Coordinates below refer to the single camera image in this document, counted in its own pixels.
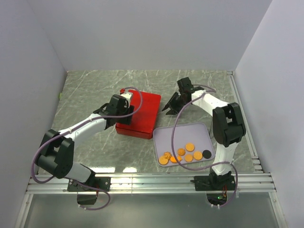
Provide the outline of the red box lid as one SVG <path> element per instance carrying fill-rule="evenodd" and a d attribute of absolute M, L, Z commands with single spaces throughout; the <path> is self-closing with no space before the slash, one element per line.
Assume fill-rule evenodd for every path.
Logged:
<path fill-rule="evenodd" d="M 141 94 L 143 98 L 142 106 L 137 113 L 132 115 L 130 128 L 143 132 L 153 132 L 160 107 L 161 95 L 143 91 L 141 91 Z"/>

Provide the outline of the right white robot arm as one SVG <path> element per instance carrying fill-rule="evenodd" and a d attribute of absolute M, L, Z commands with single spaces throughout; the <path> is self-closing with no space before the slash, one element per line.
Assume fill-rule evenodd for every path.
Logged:
<path fill-rule="evenodd" d="M 215 159 L 209 169 L 209 175 L 196 176 L 192 180 L 196 191 L 236 190 L 238 175 L 232 163 L 238 144 L 246 135 L 243 115 L 238 103 L 227 103 L 215 96 L 215 89 L 207 85 L 195 85 L 189 77 L 177 81 L 175 92 L 164 110 L 167 115 L 180 116 L 186 107 L 195 105 L 212 117 L 212 130 L 217 142 Z"/>

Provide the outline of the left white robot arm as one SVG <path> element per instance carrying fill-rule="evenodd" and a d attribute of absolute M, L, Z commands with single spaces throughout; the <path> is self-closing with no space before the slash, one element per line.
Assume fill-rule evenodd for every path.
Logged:
<path fill-rule="evenodd" d="M 42 168 L 52 177 L 71 179 L 85 191 L 97 187 L 95 172 L 74 162 L 74 150 L 84 140 L 117 123 L 130 124 L 134 112 L 132 97 L 130 92 L 113 95 L 110 102 L 81 122 L 61 131 L 48 130 L 34 155 L 32 166 Z"/>

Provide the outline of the lilac plastic tray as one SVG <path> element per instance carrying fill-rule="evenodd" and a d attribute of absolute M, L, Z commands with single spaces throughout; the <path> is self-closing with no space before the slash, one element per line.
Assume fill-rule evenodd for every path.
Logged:
<path fill-rule="evenodd" d="M 177 150 L 179 148 L 184 148 L 187 143 L 192 143 L 195 145 L 195 149 L 192 152 L 189 152 L 185 149 L 186 154 L 191 154 L 193 156 L 193 153 L 195 151 L 203 152 L 204 150 L 209 150 L 212 153 L 211 158 L 205 159 L 204 157 L 200 160 L 202 161 L 208 161 L 212 160 L 215 157 L 215 151 L 213 148 L 213 144 L 211 142 L 211 139 L 209 137 L 209 132 L 207 130 L 207 127 L 203 123 L 188 123 L 188 124 L 182 124 L 177 125 L 174 131 L 174 150 L 171 149 L 171 133 L 172 133 L 172 127 L 161 127 L 156 128 L 153 131 L 153 141 L 154 141 L 154 148 L 155 148 L 155 154 L 156 154 L 156 160 L 159 164 L 159 157 L 163 156 L 165 152 L 170 152 L 173 156 L 175 154 L 177 157 L 179 156 L 177 153 Z M 200 162 L 193 158 L 192 162 L 186 162 L 184 160 L 184 156 L 182 157 L 182 161 L 180 161 L 182 164 L 191 164 Z M 178 163 L 172 163 L 170 160 L 168 161 L 168 164 L 166 165 L 160 165 L 162 167 L 170 167 L 170 166 L 177 166 Z"/>

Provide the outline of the red cookie box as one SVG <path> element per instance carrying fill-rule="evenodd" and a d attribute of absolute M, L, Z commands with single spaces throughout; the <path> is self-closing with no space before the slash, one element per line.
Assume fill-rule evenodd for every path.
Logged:
<path fill-rule="evenodd" d="M 152 138 L 152 131 L 143 132 L 143 131 L 134 130 L 134 129 L 130 128 L 130 125 L 118 123 L 118 124 L 116 124 L 115 129 L 116 129 L 116 132 L 121 135 L 126 135 L 126 136 L 141 138 L 141 139 L 147 139 L 147 140 Z"/>

